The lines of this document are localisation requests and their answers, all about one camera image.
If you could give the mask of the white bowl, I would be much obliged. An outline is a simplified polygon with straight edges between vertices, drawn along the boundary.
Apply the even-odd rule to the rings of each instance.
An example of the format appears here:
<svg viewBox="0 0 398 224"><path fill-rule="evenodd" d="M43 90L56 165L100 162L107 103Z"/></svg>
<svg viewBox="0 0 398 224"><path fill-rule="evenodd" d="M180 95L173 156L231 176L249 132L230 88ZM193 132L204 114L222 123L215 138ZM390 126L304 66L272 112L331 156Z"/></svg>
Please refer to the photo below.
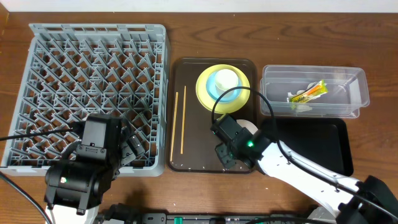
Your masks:
<svg viewBox="0 0 398 224"><path fill-rule="evenodd" d="M258 128L252 122L245 119L237 119L236 122L242 127L246 128L251 134L255 134Z"/></svg>

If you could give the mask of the white tissue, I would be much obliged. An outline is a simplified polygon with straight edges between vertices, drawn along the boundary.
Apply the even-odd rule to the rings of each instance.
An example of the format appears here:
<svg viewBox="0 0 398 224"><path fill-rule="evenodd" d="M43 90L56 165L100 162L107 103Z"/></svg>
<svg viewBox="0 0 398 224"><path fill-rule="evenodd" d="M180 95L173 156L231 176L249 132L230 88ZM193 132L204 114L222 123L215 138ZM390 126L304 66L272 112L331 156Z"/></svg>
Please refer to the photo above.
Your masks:
<svg viewBox="0 0 398 224"><path fill-rule="evenodd" d="M290 97L293 97L295 95L301 94L301 93L305 92L307 89L309 89L310 87L314 86L315 84L317 84L317 83L316 82L309 83L305 90L298 90L294 94L291 93L291 92L288 92L287 96L290 98ZM311 111L312 107L311 106L307 106L307 105L298 105L298 106L297 105L293 105L292 109L295 110L297 113L303 113L303 112L306 112L306 111Z"/></svg>

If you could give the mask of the green snack wrapper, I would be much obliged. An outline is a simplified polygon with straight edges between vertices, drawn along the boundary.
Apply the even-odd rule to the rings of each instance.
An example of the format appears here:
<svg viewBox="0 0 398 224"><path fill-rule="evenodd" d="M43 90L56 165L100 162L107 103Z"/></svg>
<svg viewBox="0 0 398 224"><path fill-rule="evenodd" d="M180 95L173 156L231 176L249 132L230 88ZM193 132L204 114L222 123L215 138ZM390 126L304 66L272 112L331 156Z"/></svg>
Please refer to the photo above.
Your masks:
<svg viewBox="0 0 398 224"><path fill-rule="evenodd" d="M310 83L306 90L299 90L295 95L289 92L287 101L289 103L307 103L326 93L328 93L326 83L324 80L320 80L318 82Z"/></svg>

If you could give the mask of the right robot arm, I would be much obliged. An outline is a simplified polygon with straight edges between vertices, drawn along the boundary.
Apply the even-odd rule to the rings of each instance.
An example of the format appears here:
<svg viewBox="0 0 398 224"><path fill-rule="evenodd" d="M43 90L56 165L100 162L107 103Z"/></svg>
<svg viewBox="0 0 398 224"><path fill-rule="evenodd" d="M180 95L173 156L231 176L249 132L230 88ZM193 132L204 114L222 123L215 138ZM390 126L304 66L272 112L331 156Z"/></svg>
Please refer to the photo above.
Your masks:
<svg viewBox="0 0 398 224"><path fill-rule="evenodd" d="M258 166L265 175L314 199L337 223L397 223L397 198L382 180L369 176L361 182L296 153L279 139L275 118L271 133L251 133L229 114L211 121L211 130L222 142L216 151L225 168L236 160Z"/></svg>

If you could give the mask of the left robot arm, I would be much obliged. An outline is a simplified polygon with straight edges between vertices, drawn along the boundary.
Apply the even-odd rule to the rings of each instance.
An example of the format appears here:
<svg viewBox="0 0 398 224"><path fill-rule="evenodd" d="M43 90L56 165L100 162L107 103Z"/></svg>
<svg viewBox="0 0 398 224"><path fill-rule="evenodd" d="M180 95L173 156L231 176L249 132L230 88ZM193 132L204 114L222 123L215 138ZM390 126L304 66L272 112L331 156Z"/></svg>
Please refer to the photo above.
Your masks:
<svg viewBox="0 0 398 224"><path fill-rule="evenodd" d="M98 223L103 194L144 148L126 118L93 113L70 127L79 140L47 170L45 213L49 223Z"/></svg>

